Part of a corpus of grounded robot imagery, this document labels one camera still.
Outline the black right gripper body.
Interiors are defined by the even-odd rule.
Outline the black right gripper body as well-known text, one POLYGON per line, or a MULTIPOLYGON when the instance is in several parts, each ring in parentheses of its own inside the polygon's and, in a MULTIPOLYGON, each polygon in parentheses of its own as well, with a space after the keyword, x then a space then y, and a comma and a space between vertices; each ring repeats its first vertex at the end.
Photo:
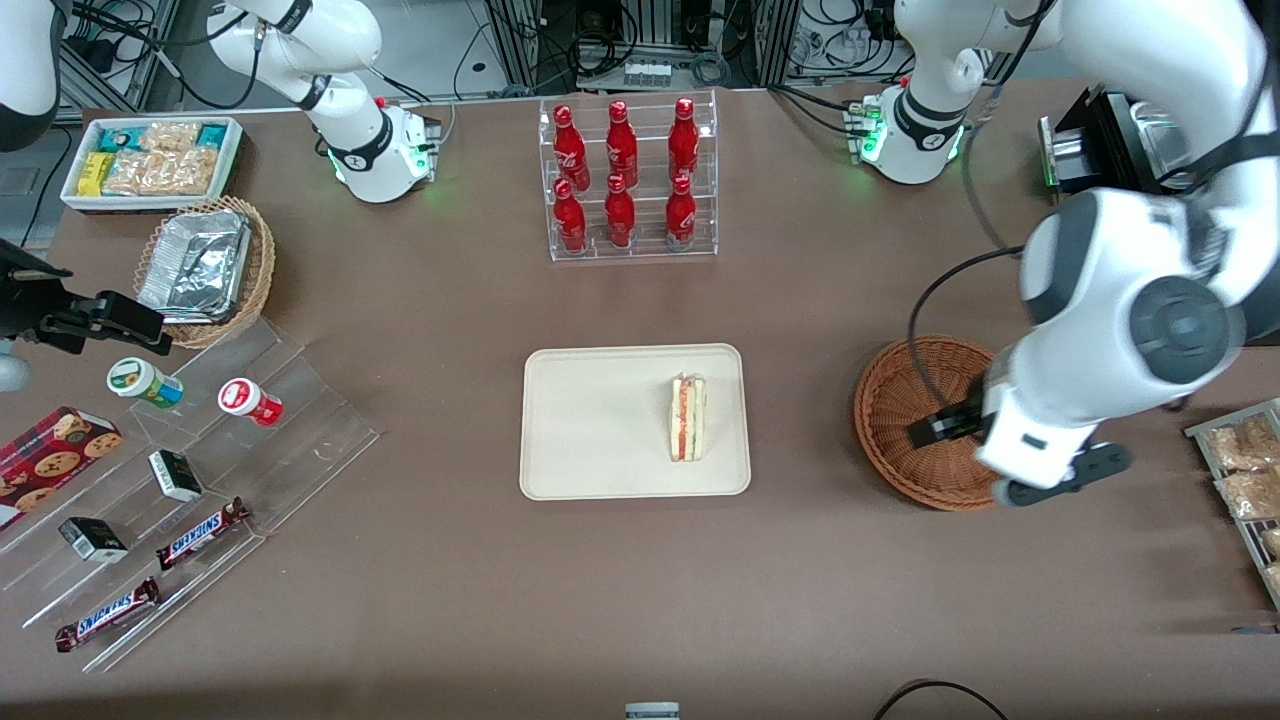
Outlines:
POLYGON ((1 337, 15 340, 70 304, 63 281, 72 272, 1 241, 1 337))

